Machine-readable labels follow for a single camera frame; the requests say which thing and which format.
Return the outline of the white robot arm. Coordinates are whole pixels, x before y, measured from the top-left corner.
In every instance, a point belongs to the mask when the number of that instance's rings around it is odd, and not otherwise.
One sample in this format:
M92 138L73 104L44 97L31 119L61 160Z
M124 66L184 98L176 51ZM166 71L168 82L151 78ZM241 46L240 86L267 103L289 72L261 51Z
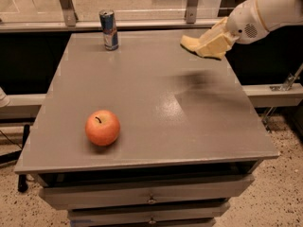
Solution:
M303 0L246 0L204 33L194 52L221 59L234 43L251 44L283 26L303 25Z

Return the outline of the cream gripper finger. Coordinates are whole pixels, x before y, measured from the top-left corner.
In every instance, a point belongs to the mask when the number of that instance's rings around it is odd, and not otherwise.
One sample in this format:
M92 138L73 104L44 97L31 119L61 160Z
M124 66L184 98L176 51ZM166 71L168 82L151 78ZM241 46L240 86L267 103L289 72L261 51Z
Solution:
M203 58L221 60L229 51L238 37L229 35L218 35L206 44L199 44L194 52Z
M224 38L224 35L228 32L226 27L227 20L227 17L223 17L218 23L216 23L211 29L209 29L199 38L199 43L207 44L218 36L222 36Z

